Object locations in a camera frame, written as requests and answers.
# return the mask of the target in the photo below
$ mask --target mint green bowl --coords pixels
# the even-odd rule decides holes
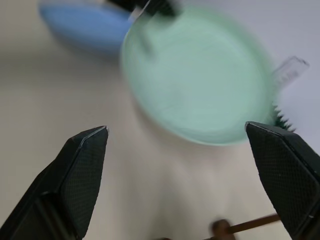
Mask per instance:
[[[168,131],[204,145],[247,139],[246,121],[272,124],[268,57],[235,22],[187,6],[170,21],[142,15],[122,46],[122,70],[141,108]]]

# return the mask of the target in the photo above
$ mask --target brown wooden rod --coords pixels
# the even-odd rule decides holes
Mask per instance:
[[[228,234],[235,234],[249,229],[254,229],[266,224],[271,224],[280,221],[278,214],[273,214],[269,216],[264,216],[255,220],[240,223],[238,225],[231,226],[227,229]]]

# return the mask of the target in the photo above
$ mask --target transparent plastic piece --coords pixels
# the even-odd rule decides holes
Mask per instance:
[[[299,78],[309,67],[309,63],[302,58],[292,56],[285,60],[273,74],[278,85],[284,87]]]

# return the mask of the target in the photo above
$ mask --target blue bowl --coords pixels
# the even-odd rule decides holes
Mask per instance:
[[[107,5],[41,4],[39,12],[53,33],[106,55],[120,51],[133,23],[130,12]]]

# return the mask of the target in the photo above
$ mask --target blue plastic object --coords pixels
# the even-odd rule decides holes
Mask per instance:
[[[107,5],[41,4],[40,15],[58,36],[102,54],[117,54],[131,27],[130,12]]]

